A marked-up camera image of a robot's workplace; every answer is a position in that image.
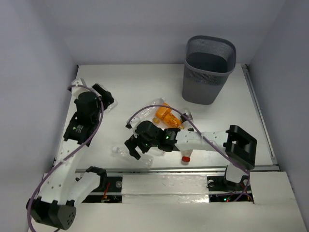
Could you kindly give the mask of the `orange bottle fruit label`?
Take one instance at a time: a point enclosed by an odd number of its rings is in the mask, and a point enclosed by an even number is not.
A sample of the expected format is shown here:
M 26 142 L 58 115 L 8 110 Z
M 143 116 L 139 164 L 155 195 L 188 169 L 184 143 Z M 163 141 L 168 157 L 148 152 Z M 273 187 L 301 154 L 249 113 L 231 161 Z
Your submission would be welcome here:
M 172 113 L 165 114 L 163 117 L 163 122 L 168 128 L 184 129 L 181 120 Z

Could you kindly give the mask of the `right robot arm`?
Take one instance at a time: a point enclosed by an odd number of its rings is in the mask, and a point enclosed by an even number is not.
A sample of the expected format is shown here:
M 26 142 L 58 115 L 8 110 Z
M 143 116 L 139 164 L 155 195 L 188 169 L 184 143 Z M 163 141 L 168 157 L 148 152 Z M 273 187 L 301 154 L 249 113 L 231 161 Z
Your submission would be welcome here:
M 140 154 L 156 147 L 164 152 L 216 151 L 228 160 L 222 184 L 226 189 L 247 186 L 250 171 L 255 168 L 257 140 L 237 125 L 217 132 L 189 131 L 179 128 L 161 129 L 151 121 L 142 121 L 126 128 L 133 131 L 125 141 L 130 156 L 139 160 Z

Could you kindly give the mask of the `orange bottle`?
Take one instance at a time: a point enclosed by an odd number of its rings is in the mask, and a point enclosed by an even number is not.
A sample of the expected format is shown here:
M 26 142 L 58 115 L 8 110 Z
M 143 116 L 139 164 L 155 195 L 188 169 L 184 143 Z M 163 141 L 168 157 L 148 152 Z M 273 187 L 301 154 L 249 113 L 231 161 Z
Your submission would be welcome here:
M 167 103 L 163 103 L 163 106 L 159 107 L 156 111 L 155 116 L 152 119 L 153 123 L 158 124 L 159 122 L 164 122 L 167 125 L 169 124 L 171 109 L 166 108 L 166 106 L 169 106 Z

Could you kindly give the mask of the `red cap clear bottle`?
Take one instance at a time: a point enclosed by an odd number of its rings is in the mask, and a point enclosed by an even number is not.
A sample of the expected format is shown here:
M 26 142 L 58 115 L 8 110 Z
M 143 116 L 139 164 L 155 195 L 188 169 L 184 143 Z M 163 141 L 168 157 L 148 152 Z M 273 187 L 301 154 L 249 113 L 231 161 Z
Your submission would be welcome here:
M 193 153 L 193 150 L 181 151 L 181 155 L 182 155 L 181 163 L 183 165 L 188 165 L 189 164 L 189 162 L 191 160 L 192 153 Z

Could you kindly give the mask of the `black label clear bottle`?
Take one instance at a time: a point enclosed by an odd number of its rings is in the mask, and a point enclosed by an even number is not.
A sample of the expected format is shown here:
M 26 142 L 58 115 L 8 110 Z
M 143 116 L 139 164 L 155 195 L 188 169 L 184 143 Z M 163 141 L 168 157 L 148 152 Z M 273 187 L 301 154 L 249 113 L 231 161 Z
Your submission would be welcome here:
M 182 127 L 187 131 L 194 131 L 195 129 L 192 127 L 191 123 L 189 122 L 189 121 L 191 122 L 194 121 L 191 111 L 188 108 L 183 108 L 182 114 L 185 116 L 183 117 L 183 115 L 181 115 Z

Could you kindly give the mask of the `wide clear bottle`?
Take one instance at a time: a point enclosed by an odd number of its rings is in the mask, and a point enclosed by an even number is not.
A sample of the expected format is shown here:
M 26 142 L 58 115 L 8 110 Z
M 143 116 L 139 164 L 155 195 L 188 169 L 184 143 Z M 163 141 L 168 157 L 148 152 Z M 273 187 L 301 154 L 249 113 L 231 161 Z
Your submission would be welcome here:
M 112 109 L 114 109 L 118 105 L 118 101 L 114 97 L 114 95 L 103 85 L 99 85 L 105 92 L 106 95 L 108 96 L 108 103 L 107 103 L 107 108 L 106 110 L 110 112 Z

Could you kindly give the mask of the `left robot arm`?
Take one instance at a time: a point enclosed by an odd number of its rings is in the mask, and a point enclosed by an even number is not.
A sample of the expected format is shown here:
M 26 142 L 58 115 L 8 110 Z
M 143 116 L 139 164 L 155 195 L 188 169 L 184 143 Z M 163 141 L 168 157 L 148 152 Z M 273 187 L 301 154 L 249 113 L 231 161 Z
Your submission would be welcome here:
M 89 87 L 84 79 L 75 79 L 68 87 L 74 97 L 76 112 L 63 135 L 60 152 L 50 171 L 34 190 L 27 202 L 29 229 L 33 222 L 67 230 L 73 223 L 77 206 L 93 191 L 106 188 L 106 170 L 91 166 L 77 179 L 77 166 L 98 132 L 105 111 L 117 104 L 111 93 L 96 83 Z

